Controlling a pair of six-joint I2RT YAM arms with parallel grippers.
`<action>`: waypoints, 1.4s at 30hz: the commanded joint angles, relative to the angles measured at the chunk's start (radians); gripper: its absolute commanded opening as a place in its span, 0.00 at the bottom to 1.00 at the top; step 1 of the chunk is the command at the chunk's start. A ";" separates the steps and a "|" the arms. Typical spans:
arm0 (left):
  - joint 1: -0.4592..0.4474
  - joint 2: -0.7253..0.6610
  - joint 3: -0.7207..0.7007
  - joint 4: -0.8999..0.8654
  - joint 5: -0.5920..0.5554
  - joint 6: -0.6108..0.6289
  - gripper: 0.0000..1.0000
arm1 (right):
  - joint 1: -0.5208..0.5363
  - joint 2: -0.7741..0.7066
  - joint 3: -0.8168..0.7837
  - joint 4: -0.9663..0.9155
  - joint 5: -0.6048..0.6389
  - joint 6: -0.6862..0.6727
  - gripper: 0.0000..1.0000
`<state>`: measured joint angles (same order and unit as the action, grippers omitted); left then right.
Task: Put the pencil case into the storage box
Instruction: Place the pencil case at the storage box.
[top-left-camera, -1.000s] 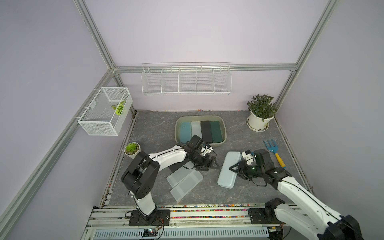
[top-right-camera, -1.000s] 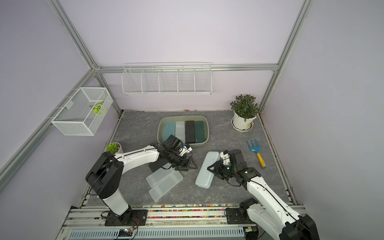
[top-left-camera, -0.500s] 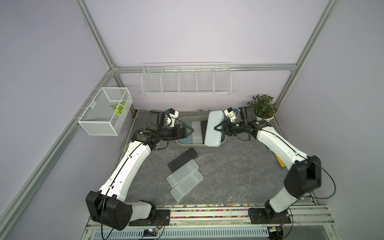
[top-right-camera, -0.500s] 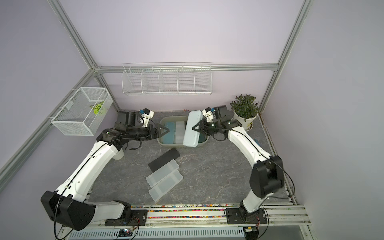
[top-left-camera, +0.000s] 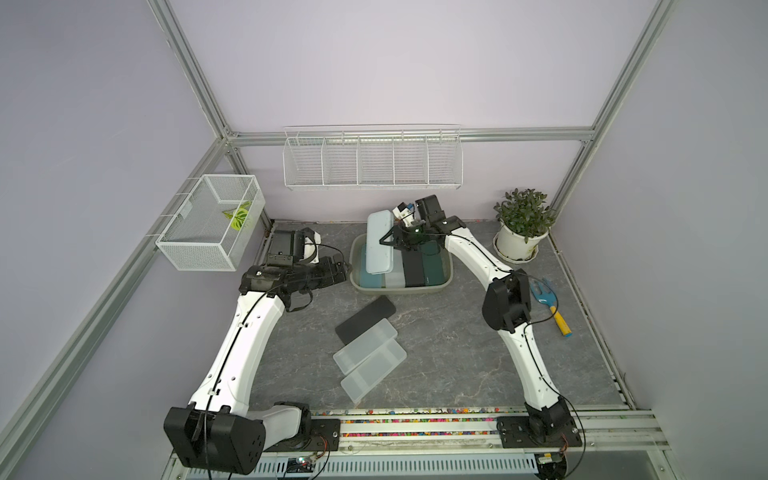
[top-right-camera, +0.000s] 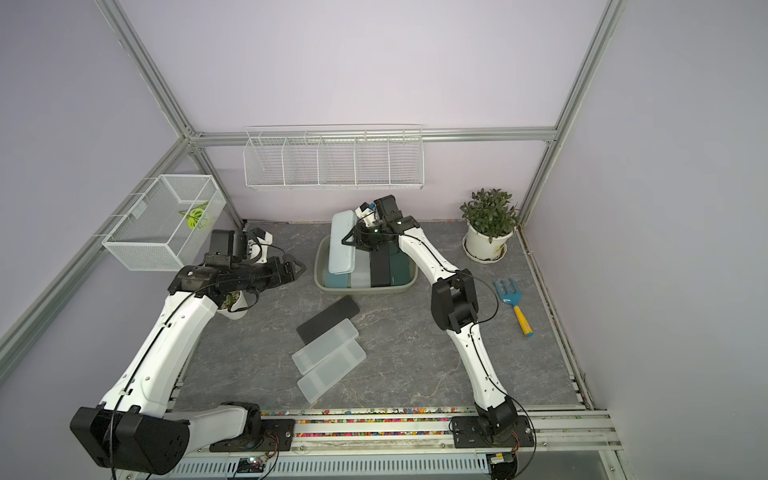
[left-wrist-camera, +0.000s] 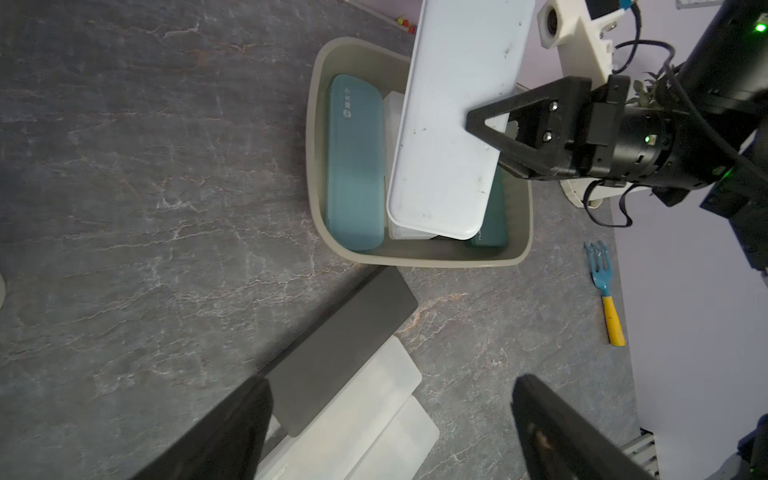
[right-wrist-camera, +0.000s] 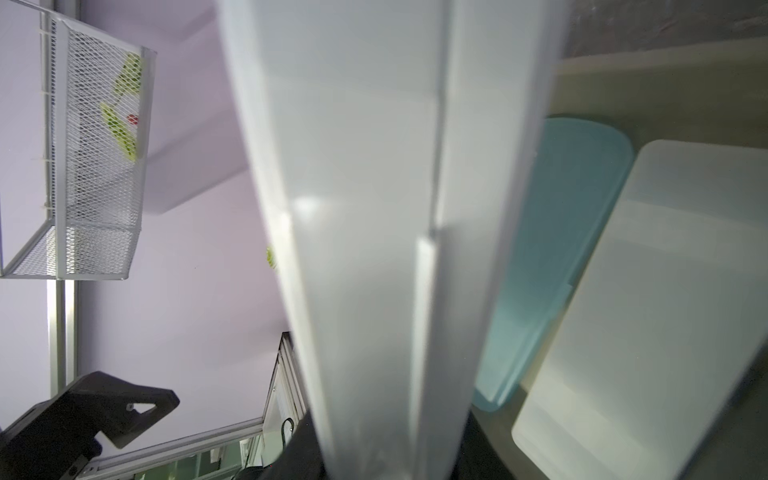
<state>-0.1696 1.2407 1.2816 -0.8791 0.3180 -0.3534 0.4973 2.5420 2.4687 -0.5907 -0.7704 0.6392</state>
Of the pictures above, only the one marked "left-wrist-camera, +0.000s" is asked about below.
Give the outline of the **pale blue pencil case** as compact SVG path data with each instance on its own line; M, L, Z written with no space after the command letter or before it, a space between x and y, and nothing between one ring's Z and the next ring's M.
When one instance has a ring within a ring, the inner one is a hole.
M403 226L458 240L480 229L499 152L466 131L466 116L512 95L534 13L532 1L423 2L405 95L425 114L451 116L451 133L417 155L431 192L400 215Z

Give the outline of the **teal pencil case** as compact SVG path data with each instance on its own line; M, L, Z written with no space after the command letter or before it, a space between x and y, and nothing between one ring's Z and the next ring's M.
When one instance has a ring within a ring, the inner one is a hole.
M348 74L329 89L326 226L351 251L379 247L385 236L383 98Z

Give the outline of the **dark green pencil case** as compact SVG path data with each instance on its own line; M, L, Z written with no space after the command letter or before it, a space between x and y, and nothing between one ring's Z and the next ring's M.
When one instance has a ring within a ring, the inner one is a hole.
M508 245L503 175L504 171L497 168L482 226L479 231L467 241L467 244L472 248L505 248Z

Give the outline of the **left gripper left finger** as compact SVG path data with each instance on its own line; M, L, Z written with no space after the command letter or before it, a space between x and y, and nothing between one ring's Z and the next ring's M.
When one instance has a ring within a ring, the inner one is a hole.
M135 479L253 479L273 397L259 376L244 381Z

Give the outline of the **frosted clear pencil case front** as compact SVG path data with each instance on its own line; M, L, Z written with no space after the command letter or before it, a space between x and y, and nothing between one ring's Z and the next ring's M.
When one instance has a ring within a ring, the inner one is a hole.
M414 396L410 396L347 479L413 479L440 432Z

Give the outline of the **grey-green plastic storage box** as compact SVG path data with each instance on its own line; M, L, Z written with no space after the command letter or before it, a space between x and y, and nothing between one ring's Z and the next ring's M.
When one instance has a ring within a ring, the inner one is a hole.
M459 240L385 239L362 253L340 245L325 224L327 197L328 90L334 77L349 74L382 94L404 92L410 59L370 42L340 37L319 51L310 80L306 115L306 183L312 219L320 238L339 256L362 264L418 268L506 267L521 263L533 242L531 184L503 172L508 242L503 248L476 248Z

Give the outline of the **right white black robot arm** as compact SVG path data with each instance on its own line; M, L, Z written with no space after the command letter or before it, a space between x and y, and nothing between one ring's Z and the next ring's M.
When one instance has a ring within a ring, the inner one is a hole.
M465 128L499 165L534 181L584 179L651 190L675 206L706 189L750 266L767 268L767 5L726 1L689 57L662 63L650 85L615 68L605 38L634 1L549 1L540 39L561 79L467 114Z

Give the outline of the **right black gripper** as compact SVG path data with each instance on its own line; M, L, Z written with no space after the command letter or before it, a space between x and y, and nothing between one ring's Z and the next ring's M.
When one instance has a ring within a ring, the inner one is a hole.
M591 86L564 77L469 111L465 129L521 179L581 176L692 191L720 178L720 150L691 114L628 106L626 76Z

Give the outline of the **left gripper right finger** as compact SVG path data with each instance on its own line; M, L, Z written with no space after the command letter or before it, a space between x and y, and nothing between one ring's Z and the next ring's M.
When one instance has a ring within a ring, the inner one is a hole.
M511 411L531 479L650 477L533 374L516 379Z

